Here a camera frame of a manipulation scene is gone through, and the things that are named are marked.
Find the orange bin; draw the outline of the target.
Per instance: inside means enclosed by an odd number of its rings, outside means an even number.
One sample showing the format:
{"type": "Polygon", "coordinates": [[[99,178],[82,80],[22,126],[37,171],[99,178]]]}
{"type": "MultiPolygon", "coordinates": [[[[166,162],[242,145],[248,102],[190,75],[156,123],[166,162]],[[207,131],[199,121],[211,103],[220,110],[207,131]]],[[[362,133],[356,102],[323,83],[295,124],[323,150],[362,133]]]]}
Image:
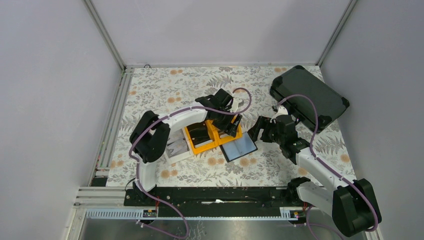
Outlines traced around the orange bin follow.
{"type": "Polygon", "coordinates": [[[228,143],[230,141],[239,139],[242,136],[241,123],[238,126],[236,137],[232,137],[232,136],[229,136],[229,135],[225,134],[224,132],[218,130],[216,127],[214,127],[212,125],[212,120],[206,120],[205,122],[207,124],[207,127],[213,132],[213,135],[215,137],[215,142],[218,145],[223,145],[223,144],[228,143]]]}
{"type": "Polygon", "coordinates": [[[194,155],[216,148],[214,133],[208,128],[205,121],[193,123],[184,128],[188,137],[188,144],[194,155]]]}

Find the black hard case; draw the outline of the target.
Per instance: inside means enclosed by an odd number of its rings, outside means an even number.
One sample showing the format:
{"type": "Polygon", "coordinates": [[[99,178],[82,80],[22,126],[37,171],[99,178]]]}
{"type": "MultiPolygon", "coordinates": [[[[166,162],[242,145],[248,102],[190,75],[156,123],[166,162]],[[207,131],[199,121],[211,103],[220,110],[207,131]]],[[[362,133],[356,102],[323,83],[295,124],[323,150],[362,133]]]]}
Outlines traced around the black hard case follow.
{"type": "Polygon", "coordinates": [[[347,98],[313,75],[305,67],[296,65],[272,81],[270,95],[311,131],[319,134],[350,106],[347,98]]]}

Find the white plastic bin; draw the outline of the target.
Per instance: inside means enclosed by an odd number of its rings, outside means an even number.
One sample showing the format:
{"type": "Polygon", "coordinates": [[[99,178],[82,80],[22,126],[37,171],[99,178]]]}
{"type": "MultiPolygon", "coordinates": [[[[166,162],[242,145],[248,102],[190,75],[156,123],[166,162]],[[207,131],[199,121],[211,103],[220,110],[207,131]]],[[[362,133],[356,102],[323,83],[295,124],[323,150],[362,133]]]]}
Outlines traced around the white plastic bin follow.
{"type": "Polygon", "coordinates": [[[175,164],[194,155],[185,130],[171,132],[166,142],[164,156],[170,164],[175,164]]]}

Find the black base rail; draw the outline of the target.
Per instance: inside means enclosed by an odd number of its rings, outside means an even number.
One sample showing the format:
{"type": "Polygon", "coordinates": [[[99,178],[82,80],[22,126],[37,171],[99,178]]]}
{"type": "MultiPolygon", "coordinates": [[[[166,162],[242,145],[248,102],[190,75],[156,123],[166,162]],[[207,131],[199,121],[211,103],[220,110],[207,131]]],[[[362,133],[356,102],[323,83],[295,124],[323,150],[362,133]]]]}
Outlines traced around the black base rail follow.
{"type": "Polygon", "coordinates": [[[224,206],[236,208],[277,208],[295,210],[298,218],[303,218],[310,203],[295,199],[287,187],[155,187],[149,198],[136,187],[125,191],[125,207],[160,207],[175,211],[183,216],[181,210],[188,208],[207,208],[224,206]]]}

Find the black leather card holder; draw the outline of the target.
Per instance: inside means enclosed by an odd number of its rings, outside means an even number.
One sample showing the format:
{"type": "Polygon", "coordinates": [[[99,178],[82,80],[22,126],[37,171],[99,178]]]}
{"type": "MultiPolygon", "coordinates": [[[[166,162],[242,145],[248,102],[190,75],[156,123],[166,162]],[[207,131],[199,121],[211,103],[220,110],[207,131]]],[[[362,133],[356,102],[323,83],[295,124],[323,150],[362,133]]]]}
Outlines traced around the black leather card holder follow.
{"type": "Polygon", "coordinates": [[[220,149],[225,160],[230,163],[257,151],[258,147],[248,133],[244,132],[240,138],[220,145],[220,149]]]}

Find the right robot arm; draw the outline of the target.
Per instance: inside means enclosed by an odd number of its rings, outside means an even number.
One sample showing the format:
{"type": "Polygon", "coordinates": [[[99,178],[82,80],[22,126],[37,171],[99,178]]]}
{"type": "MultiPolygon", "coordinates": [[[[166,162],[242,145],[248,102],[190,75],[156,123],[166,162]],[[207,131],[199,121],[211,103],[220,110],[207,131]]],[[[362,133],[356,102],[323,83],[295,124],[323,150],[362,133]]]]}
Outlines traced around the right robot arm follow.
{"type": "Polygon", "coordinates": [[[260,116],[248,130],[248,135],[254,142],[278,144],[286,159],[308,171],[321,184],[317,186],[306,177],[292,179],[286,193],[291,205],[306,202],[319,208],[331,216],[337,229],[346,237],[374,231],[381,223],[382,216],[371,183],[364,178],[349,179],[319,158],[312,145],[298,136],[291,116],[260,116]]]}

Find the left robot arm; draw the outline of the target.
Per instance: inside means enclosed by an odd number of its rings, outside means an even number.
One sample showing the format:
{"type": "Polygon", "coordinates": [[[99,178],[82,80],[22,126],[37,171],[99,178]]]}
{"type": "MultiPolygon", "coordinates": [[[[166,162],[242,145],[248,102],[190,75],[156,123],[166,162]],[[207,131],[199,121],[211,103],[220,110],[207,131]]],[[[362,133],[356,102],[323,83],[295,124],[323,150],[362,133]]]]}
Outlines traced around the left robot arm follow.
{"type": "Polygon", "coordinates": [[[242,99],[219,89],[171,113],[146,111],[129,137],[128,155],[136,161],[134,181],[139,188],[136,199],[144,206],[154,202],[157,161],[166,153],[172,134],[190,125],[211,121],[218,130],[236,137],[242,113],[248,110],[248,107],[241,109],[242,105],[242,99]]]}

